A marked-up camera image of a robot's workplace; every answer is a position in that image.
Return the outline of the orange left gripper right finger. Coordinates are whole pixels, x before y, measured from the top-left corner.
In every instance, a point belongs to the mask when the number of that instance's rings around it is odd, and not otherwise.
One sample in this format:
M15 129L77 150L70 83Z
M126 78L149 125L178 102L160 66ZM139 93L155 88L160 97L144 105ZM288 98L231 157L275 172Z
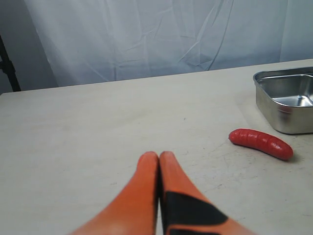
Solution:
M252 235L192 183L171 151L159 157L161 215L165 235Z

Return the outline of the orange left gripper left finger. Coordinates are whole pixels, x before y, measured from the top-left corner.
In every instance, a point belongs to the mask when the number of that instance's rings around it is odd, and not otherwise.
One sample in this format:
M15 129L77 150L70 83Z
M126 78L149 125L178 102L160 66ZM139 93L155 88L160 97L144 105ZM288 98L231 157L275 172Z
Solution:
M73 235L154 235L157 223L159 158L140 156L136 171L122 191Z

